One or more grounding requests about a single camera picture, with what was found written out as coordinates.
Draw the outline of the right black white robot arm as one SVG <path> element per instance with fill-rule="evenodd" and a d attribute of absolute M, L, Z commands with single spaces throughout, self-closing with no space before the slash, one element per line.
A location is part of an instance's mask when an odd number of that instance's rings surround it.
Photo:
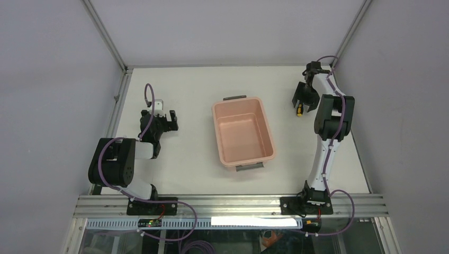
<path fill-rule="evenodd" d="M 338 147 L 351 131 L 355 98 L 337 87 L 332 70 L 323 69 L 320 61 L 308 63 L 302 74 L 304 81 L 298 83 L 292 105 L 297 116 L 316 112 L 317 149 L 299 200 L 304 206 L 320 207 L 330 202 L 331 168 Z"/>

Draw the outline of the black yellow handled screwdriver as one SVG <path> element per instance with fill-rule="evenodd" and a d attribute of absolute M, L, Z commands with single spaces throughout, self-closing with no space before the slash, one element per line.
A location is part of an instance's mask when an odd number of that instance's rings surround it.
<path fill-rule="evenodd" d="M 301 117 L 301 116 L 303 115 L 303 111 L 304 111 L 303 105 L 302 105 L 302 104 L 299 104 L 299 105 L 297 106 L 297 116 L 298 116 L 298 117 Z"/>

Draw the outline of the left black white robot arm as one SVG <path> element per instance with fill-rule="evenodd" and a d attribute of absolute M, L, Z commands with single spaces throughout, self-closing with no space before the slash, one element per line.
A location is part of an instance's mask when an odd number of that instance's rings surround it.
<path fill-rule="evenodd" d="M 158 201 L 157 189 L 134 176 L 136 160 L 156 159 L 161 150 L 163 133 L 178 131 L 174 110 L 152 115 L 141 111 L 140 128 L 145 131 L 141 140 L 135 138 L 101 138 L 88 169 L 90 183 L 109 187 L 126 194 L 133 201 Z"/>

